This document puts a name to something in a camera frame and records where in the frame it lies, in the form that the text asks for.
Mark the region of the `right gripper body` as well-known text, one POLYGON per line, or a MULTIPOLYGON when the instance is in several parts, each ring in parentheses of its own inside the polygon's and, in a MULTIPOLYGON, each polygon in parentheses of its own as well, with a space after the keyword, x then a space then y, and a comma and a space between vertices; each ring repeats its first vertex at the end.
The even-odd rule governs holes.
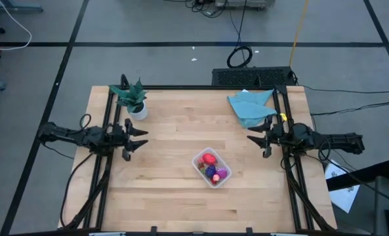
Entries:
POLYGON ((265 132, 266 148, 264 148, 263 151, 263 158, 269 158, 269 156, 271 156, 271 144, 276 144, 279 146, 283 141, 285 141, 285 131, 283 128, 283 123, 285 121, 281 119, 281 123, 277 123, 272 126, 272 119, 273 115, 268 115, 264 120, 264 123, 268 124, 268 131, 265 132))

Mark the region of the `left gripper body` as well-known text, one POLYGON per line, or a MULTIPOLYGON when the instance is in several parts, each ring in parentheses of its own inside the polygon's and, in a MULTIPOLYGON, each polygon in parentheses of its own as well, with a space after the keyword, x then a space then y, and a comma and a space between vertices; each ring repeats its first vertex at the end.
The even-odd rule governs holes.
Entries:
POLYGON ((112 146, 115 148, 122 147, 122 158, 126 161, 131 160, 130 154, 130 134, 129 128, 132 125, 129 118, 125 119, 124 126, 119 123, 115 123, 112 127, 112 146))

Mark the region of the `clear plastic tupperware container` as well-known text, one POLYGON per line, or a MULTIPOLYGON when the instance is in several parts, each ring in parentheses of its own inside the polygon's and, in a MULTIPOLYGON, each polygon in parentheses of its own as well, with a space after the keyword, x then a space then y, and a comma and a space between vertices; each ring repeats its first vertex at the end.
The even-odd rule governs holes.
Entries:
POLYGON ((230 166, 225 162, 225 160, 213 149, 213 148, 205 148, 204 150, 200 151, 193 159, 192 159, 192 165, 193 167, 195 168, 195 170, 197 171, 197 173, 201 176, 201 178, 209 185, 209 187, 213 188, 213 189, 216 189, 216 188, 220 188, 224 183, 226 183, 230 177, 232 176, 232 170, 230 168, 230 166), (213 154, 216 159, 217 159, 217 163, 214 165, 217 168, 219 167, 225 167, 227 168, 228 170, 228 175, 225 179, 223 180, 219 180, 216 182, 216 185, 212 185, 210 179, 213 179, 213 178, 208 178, 206 177, 205 173, 202 173, 198 170, 197 168, 197 162, 202 160, 202 156, 206 153, 211 153, 213 154))

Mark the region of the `green plant in white pot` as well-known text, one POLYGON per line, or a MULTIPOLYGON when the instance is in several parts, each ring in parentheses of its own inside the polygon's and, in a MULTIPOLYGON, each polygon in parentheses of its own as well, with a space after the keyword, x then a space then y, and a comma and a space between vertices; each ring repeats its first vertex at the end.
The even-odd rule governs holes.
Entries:
POLYGON ((137 121, 148 116, 148 109, 145 103, 146 93, 141 80, 135 84, 128 82, 125 74, 121 75, 120 85, 110 85, 110 91, 117 96, 117 104, 126 107, 128 114, 137 121))

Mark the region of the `light blue cloth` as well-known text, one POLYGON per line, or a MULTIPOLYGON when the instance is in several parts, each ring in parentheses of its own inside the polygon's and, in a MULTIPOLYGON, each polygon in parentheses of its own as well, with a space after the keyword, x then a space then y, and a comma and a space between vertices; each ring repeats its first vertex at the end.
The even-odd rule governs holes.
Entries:
POLYGON ((241 92, 236 92, 235 96, 227 97, 243 128, 256 127, 267 116, 277 113, 274 108, 266 107, 273 92, 273 89, 264 92, 249 92, 244 89, 241 92))

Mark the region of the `white paper sheet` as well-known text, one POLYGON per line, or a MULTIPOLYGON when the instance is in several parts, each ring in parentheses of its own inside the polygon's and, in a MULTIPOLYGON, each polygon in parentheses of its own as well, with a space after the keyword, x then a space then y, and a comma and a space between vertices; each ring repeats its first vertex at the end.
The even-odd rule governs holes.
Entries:
MULTIPOLYGON (((338 163, 333 161, 332 163, 329 163, 325 168, 325 179, 329 180, 331 178, 346 174, 346 171, 341 170, 339 167, 337 167, 338 163)), ((339 189, 329 192, 329 196, 331 199, 331 202, 339 207, 341 210, 345 211, 346 213, 350 212, 350 209, 353 205, 353 202, 356 198, 356 195, 358 194, 360 185, 351 186, 345 189, 339 189)))

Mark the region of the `black beam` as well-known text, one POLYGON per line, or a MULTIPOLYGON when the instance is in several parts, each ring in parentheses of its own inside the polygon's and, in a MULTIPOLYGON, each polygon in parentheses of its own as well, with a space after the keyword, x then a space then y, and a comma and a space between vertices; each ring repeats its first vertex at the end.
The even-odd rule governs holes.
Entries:
POLYGON ((334 191, 373 182, 378 176, 389 178, 389 161, 335 176, 326 180, 326 183, 328 190, 334 191))

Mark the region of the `grey equipment base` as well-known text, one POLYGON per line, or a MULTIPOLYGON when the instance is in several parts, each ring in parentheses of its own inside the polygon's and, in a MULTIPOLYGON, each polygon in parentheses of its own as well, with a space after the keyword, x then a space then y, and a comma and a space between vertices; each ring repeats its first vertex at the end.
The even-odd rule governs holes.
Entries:
POLYGON ((273 7, 276 0, 213 0, 216 7, 252 7, 269 8, 273 7))

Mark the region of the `black aluminium table frame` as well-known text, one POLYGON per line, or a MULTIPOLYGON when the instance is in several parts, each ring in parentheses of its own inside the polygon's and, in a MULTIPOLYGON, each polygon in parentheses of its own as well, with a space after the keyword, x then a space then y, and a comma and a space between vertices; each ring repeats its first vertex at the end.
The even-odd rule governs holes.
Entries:
POLYGON ((79 148, 76 173, 62 216, 70 223, 103 172, 109 180, 82 221, 103 231, 158 232, 294 232, 317 229, 287 183, 289 167, 283 150, 272 156, 241 127, 227 97, 232 87, 210 85, 147 86, 148 117, 135 121, 148 131, 144 144, 125 161, 121 150, 112 157, 92 157, 79 148), (232 176, 213 189, 201 178, 192 159, 213 148, 230 166, 232 176))

